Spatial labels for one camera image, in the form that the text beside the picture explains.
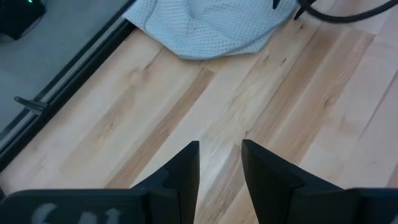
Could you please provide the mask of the black metal table frame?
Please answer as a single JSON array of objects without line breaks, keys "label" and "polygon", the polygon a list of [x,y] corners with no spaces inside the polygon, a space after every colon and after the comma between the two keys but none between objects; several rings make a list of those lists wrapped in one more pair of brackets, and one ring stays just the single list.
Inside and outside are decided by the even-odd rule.
[{"label": "black metal table frame", "polygon": [[[134,30],[136,0],[40,0],[46,13],[14,40],[0,34],[0,173]],[[15,96],[48,104],[36,115]]]}]

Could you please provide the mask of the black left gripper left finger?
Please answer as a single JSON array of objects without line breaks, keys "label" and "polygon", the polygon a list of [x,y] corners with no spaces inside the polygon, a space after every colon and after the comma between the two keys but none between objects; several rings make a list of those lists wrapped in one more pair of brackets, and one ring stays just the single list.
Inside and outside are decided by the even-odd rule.
[{"label": "black left gripper left finger", "polygon": [[153,174],[141,190],[134,224],[193,224],[200,183],[200,143],[192,141]]}]

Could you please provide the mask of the small black frame clamp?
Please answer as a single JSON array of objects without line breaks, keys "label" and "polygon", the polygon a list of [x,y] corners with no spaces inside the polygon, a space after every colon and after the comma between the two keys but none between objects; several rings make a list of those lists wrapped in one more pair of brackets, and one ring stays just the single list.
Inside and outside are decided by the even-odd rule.
[{"label": "small black frame clamp", "polygon": [[28,109],[29,111],[33,112],[33,114],[36,115],[41,115],[48,107],[47,103],[41,101],[27,100],[20,96],[15,96],[14,100],[17,103],[23,105],[25,109]]}]

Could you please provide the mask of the grey microfiber towel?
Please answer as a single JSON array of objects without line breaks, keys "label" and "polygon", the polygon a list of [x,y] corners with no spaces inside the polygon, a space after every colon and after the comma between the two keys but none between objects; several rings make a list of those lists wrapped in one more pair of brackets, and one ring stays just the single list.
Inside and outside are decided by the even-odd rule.
[{"label": "grey microfiber towel", "polygon": [[260,51],[296,0],[136,0],[123,17],[180,58],[205,60]]}]

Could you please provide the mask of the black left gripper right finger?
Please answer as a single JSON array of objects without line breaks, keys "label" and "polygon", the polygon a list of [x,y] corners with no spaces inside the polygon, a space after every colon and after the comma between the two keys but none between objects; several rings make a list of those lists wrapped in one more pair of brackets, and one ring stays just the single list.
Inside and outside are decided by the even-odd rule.
[{"label": "black left gripper right finger", "polygon": [[358,224],[358,197],[252,140],[242,141],[244,177],[260,224]]}]

